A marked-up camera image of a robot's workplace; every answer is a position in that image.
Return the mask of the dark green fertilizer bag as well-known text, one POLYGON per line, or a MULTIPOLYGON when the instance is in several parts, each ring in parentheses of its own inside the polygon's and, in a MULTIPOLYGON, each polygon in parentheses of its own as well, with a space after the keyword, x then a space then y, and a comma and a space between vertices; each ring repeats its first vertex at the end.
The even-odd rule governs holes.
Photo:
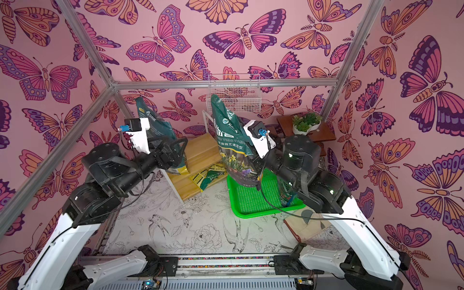
MULTIPOLYGON (((140 118, 148 118, 150 128, 147 131, 149 138, 155 137, 168 137, 170 141, 176 141, 177 136, 174 133, 174 129, 171 124, 165 121, 156 111, 154 111, 144 97, 138 97, 135 99, 137 106, 138 116, 140 118)), ((187 175, 189 174, 186 155, 182 153, 181 161, 179 165, 166 169, 166 172, 173 175, 187 175)))

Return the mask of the blue green fertilizer bag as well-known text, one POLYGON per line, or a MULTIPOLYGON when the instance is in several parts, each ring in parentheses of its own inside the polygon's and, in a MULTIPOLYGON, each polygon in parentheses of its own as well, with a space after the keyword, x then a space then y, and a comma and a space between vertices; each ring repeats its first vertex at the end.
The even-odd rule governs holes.
POLYGON ((281 205, 283 207, 291 206, 294 200, 297 198, 297 192, 294 191, 290 183, 281 179, 277 180, 277 186, 281 205))

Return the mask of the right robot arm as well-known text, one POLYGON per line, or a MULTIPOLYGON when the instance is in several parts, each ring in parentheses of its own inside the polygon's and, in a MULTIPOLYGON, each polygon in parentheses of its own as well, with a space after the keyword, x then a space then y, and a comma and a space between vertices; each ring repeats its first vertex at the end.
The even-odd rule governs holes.
POLYGON ((379 235, 336 174, 319 168, 319 145, 303 135, 290 136, 281 146, 268 135, 250 139, 264 168, 291 186, 318 214, 311 220, 330 222, 349 244, 346 251, 329 251, 299 243, 290 260, 308 270, 331 273, 356 290, 402 289, 398 274, 409 268, 410 258, 379 235))

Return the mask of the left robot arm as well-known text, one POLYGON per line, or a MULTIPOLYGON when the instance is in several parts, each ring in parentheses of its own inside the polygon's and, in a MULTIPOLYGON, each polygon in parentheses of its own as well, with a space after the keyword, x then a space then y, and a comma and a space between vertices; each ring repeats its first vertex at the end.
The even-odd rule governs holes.
POLYGON ((108 263, 83 267, 75 261, 90 236, 122 209, 122 198, 156 169, 180 165, 188 140, 149 138, 149 152, 127 159, 115 143, 94 147, 83 157, 89 171, 84 184, 72 191, 46 244, 22 275, 8 278, 8 290, 96 290, 123 277, 143 272, 158 274, 163 264, 148 245, 108 263))

